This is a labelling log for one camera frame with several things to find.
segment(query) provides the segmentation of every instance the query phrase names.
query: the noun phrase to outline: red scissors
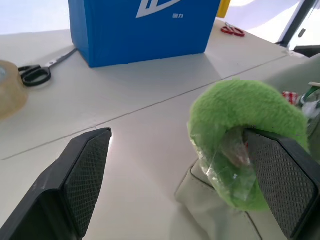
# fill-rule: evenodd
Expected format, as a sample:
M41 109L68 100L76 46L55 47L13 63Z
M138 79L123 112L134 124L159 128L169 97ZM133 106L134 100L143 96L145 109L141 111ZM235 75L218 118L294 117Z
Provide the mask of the red scissors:
M238 37L244 37L246 34L244 31L240 30L239 28L236 28L234 26L231 26L229 23L225 23L225 26L221 28L221 32L225 34L235 35Z

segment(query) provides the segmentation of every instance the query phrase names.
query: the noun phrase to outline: green fuzzy toy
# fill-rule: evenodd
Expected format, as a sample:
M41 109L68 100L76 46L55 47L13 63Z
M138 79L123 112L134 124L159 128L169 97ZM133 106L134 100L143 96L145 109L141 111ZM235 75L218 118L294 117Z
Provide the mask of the green fuzzy toy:
M307 119L277 90L253 80L216 83L193 104L188 123L202 170L218 194L243 211L268 208L253 167L236 166L221 151L226 133L255 126L296 140L308 151Z

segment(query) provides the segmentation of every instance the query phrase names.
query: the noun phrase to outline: blue cardboard box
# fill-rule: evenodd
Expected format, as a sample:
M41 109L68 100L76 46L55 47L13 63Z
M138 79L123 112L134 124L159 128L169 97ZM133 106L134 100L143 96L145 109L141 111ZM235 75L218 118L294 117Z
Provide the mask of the blue cardboard box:
M220 0L68 0L71 36L90 67L199 54Z

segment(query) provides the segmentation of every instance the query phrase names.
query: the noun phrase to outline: black scissors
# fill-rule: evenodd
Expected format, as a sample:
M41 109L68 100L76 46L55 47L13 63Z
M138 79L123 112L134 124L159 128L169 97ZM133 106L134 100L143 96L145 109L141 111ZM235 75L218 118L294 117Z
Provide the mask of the black scissors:
M19 74L22 78L22 83L26 87L35 87L41 84L48 82L51 79L51 71L50 68L56 64L59 64L73 55L77 49L73 49L72 51L64 54L50 62L48 62L44 67L40 65L30 65L19 67Z

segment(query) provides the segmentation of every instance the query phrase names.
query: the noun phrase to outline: scissors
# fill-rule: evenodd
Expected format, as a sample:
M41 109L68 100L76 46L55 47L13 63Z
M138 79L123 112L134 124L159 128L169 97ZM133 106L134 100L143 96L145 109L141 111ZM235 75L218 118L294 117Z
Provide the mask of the scissors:
M68 59L73 55L77 49L48 62L46 65L41 67L40 65L29 65L19 67L19 74L22 78L22 83L26 87L35 87L48 82L51 79L50 68L56 64L62 63L64 60Z
M225 34L235 35L238 37L244 37L246 34L244 31L240 30L237 27L231 26L229 23L225 23L225 26L221 28L221 32Z

